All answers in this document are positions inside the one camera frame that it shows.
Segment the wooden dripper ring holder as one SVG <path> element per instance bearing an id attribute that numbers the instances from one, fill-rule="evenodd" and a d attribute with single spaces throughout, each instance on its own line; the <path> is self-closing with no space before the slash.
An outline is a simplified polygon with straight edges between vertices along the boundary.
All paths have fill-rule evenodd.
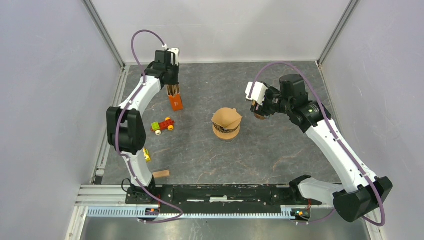
<path id="1" fill-rule="evenodd" d="M 252 101 L 250 111 L 259 120 L 265 120 L 267 118 L 266 113 L 263 111 L 263 106 L 258 104 L 256 101 Z"/>

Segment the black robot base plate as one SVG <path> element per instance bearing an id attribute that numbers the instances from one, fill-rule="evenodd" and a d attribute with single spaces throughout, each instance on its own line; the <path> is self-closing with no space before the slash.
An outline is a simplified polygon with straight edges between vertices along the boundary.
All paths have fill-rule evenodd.
<path id="1" fill-rule="evenodd" d="M 160 214 L 277 214 L 282 206 L 319 206 L 287 184 L 164 184 L 157 185 L 155 197 L 132 188 L 126 191 L 127 205 L 157 204 Z"/>

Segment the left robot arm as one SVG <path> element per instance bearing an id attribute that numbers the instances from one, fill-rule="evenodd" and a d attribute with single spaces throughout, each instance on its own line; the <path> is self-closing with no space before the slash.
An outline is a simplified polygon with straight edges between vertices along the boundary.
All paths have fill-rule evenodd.
<path id="1" fill-rule="evenodd" d="M 139 83 L 127 99 L 106 111 L 108 143 L 125 161 L 131 187 L 138 190 L 137 196 L 145 204 L 156 200 L 157 190 L 143 154 L 147 133 L 142 115 L 166 85 L 178 85 L 179 58 L 179 48 L 157 50 L 154 61 L 142 72 Z"/>

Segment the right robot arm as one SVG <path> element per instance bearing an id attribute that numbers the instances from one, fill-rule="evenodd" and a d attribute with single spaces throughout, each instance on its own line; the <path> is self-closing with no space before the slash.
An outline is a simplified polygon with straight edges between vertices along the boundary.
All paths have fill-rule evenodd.
<path id="1" fill-rule="evenodd" d="M 378 177 L 358 157 L 323 104 L 309 99 L 301 75 L 282 76 L 279 88 L 265 82 L 249 82 L 245 94 L 257 118 L 275 113 L 287 115 L 321 150 L 341 181 L 335 184 L 310 175 L 298 177 L 289 183 L 288 196 L 293 203 L 302 204 L 308 199 L 327 204 L 349 223 L 383 208 L 393 183 L 386 176 Z"/>

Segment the brown paper coffee filter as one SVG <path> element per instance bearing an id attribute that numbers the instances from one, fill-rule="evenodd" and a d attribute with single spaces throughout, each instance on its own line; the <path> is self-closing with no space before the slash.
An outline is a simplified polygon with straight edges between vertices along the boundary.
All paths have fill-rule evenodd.
<path id="1" fill-rule="evenodd" d="M 235 108 L 223 107 L 215 112 L 211 121 L 225 130 L 235 130 L 242 118 Z"/>

